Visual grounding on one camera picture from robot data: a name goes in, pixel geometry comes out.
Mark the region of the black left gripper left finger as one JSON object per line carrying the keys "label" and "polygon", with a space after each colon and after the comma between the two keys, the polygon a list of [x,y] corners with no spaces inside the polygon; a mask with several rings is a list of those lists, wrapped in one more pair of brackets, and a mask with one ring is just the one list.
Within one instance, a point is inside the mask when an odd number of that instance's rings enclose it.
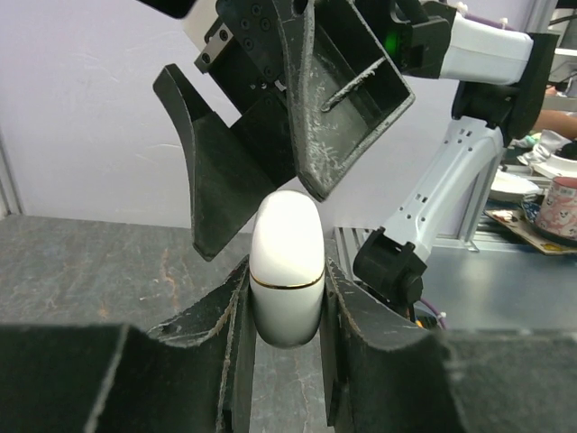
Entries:
{"label": "black left gripper left finger", "polygon": [[148,331],[4,325],[4,432],[246,432],[256,332],[248,263]]}

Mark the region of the small white charging case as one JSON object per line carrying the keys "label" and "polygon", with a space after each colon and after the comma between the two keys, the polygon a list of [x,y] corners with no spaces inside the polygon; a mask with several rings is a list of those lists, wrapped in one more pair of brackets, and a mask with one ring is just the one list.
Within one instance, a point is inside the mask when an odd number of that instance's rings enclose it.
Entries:
{"label": "small white charging case", "polygon": [[267,196],[258,208],[249,254],[252,314],[269,345],[307,344],[321,318],[325,241],[314,201],[294,190]]}

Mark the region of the person in white shirt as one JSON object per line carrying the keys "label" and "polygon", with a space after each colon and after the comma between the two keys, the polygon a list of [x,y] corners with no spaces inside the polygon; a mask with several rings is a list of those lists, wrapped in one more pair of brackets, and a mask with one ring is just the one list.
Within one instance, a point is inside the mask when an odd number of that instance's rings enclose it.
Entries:
{"label": "person in white shirt", "polygon": [[532,128],[534,132],[553,131],[562,137],[575,140],[577,135],[577,120],[565,112],[542,110]]}

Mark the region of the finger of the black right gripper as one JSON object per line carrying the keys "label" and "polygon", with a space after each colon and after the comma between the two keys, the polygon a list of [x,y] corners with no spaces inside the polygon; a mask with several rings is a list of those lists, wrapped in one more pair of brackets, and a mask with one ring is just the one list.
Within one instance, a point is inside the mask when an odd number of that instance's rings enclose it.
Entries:
{"label": "finger of the black right gripper", "polygon": [[261,201],[296,175],[285,102],[267,91],[228,126],[175,64],[163,68],[153,90],[184,152],[193,246],[211,261]]}
{"label": "finger of the black right gripper", "polygon": [[297,176],[324,201],[415,96],[352,1],[276,1]]}

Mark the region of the pink patterned mug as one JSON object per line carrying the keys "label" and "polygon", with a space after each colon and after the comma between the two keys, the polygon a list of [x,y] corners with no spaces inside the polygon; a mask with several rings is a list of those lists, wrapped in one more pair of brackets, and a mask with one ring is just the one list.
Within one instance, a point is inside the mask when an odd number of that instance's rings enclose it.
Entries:
{"label": "pink patterned mug", "polygon": [[576,240],[576,178],[552,180],[537,214],[536,226],[548,234]]}

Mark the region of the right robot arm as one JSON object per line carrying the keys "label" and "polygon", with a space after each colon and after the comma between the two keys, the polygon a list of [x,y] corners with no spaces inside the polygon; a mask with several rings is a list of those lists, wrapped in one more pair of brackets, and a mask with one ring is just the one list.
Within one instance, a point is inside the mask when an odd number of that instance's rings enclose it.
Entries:
{"label": "right robot arm", "polygon": [[181,70],[153,89],[185,153],[195,249],[216,257],[253,222],[260,313],[314,307],[325,274],[316,205],[414,102],[407,77],[458,82],[443,144],[356,254],[354,274],[403,316],[449,210],[544,99],[556,39],[436,1],[219,1],[197,67],[240,110],[225,124]]}

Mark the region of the white plate in background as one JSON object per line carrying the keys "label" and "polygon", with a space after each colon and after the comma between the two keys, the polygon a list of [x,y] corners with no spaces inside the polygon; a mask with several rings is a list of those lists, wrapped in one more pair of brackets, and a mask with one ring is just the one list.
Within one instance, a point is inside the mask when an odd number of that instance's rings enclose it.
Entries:
{"label": "white plate in background", "polygon": [[539,194],[541,189],[532,181],[507,172],[498,171],[490,187],[489,198],[517,202],[525,196]]}

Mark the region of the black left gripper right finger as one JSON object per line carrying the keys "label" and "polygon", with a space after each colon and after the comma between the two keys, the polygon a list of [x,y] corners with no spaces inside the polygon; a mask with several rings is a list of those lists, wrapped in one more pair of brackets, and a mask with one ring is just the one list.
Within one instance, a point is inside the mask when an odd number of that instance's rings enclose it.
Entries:
{"label": "black left gripper right finger", "polygon": [[337,432],[573,432],[569,330],[429,331],[325,266],[326,420]]}

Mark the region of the aluminium frame post right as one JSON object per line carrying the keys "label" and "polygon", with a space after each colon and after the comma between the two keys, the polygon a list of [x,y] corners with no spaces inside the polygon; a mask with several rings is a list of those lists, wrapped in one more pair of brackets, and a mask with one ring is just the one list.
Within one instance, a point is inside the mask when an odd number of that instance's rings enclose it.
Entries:
{"label": "aluminium frame post right", "polygon": [[1,137],[1,201],[4,215],[23,215],[23,204],[15,182],[4,137]]}

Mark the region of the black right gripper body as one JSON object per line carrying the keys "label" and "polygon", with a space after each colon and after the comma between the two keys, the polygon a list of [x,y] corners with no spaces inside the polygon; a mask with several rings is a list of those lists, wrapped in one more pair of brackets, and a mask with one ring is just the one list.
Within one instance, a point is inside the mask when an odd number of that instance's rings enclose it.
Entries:
{"label": "black right gripper body", "polygon": [[278,15],[271,1],[217,1],[197,65],[244,114],[258,102],[268,115],[288,115]]}

